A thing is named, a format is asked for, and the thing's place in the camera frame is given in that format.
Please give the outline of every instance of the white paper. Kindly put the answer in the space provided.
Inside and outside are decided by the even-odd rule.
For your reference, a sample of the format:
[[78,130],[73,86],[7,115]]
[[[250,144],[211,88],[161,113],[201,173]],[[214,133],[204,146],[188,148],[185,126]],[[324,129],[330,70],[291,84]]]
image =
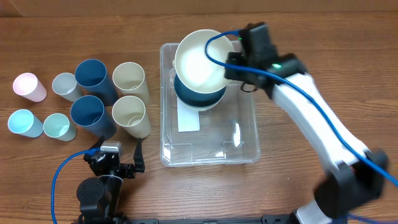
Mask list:
[[177,98],[178,131],[199,131],[199,112]]

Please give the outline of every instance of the wooden table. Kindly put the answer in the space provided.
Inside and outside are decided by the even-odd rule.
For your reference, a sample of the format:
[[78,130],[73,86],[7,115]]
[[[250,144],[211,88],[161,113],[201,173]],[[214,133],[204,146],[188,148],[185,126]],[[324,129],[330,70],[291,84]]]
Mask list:
[[[51,89],[53,78],[74,72],[88,58],[109,71],[137,62],[146,71],[152,132],[143,143],[146,171],[126,180],[119,211],[131,218],[260,217],[290,213],[307,204],[323,171],[318,157],[289,116],[256,93],[261,158],[241,166],[169,168],[160,163],[159,49],[198,29],[226,31],[267,21],[280,53],[305,62],[322,95],[346,127],[370,149],[384,149],[398,176],[398,13],[267,13],[178,16],[111,16],[0,19],[0,223],[52,223],[50,186],[56,168],[96,137],[78,129],[72,142],[45,134],[29,139],[7,129],[9,115],[30,109],[40,120],[69,116],[71,103]],[[47,98],[33,103],[12,92],[24,72],[38,76]],[[119,129],[123,162],[132,162],[136,140]],[[93,173],[72,160],[57,181],[59,223],[79,216],[76,188]],[[388,183],[382,199],[354,213],[398,219],[398,191]]]

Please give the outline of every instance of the pink cup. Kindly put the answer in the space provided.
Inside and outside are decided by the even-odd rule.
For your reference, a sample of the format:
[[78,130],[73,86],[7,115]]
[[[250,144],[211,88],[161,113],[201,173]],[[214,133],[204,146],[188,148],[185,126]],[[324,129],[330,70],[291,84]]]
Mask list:
[[19,75],[12,84],[14,92],[20,96],[32,100],[33,102],[40,102],[47,96],[43,84],[32,73],[23,73]]

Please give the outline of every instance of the green light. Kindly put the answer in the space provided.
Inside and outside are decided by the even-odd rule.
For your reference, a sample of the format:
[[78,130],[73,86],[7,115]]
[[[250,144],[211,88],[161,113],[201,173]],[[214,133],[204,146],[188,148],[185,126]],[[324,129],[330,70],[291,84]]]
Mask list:
[[273,66],[274,68],[276,68],[276,69],[280,69],[280,68],[282,68],[282,66],[281,66],[281,65],[279,65],[279,64],[272,64],[272,66]]

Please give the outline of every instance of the cup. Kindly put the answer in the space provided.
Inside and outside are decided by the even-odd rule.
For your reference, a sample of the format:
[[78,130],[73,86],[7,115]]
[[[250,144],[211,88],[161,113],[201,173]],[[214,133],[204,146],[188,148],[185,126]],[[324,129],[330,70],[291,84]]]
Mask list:
[[[211,62],[205,55],[206,42],[218,34],[215,30],[192,32],[181,41],[175,53],[176,95],[186,105],[201,111],[220,102],[229,83],[224,78],[224,67]],[[234,47],[228,38],[220,37],[210,43],[208,52],[216,60],[225,62]]]
[[9,117],[8,129],[14,134],[36,138],[43,133],[43,123],[29,110],[21,109]]
[[104,103],[96,96],[82,96],[70,109],[70,116],[77,125],[98,137],[111,138],[116,133],[116,125],[106,111]]
[[85,60],[77,66],[75,76],[77,83],[101,99],[105,106],[111,106],[118,100],[118,92],[101,61]]
[[123,95],[132,95],[140,98],[145,105],[149,103],[149,90],[145,72],[134,62],[125,62],[117,66],[113,72],[113,83]]
[[52,82],[52,90],[69,101],[76,101],[83,96],[72,73],[64,72],[57,75]]
[[40,102],[47,96],[47,90],[43,84],[32,73],[20,74],[12,84],[12,89],[20,96],[32,100],[33,102]]
[[44,120],[44,133],[61,141],[71,141],[76,136],[76,128],[61,113],[51,114]]
[[112,108],[112,117],[135,138],[144,138],[150,133],[150,122],[144,102],[136,96],[120,98]]

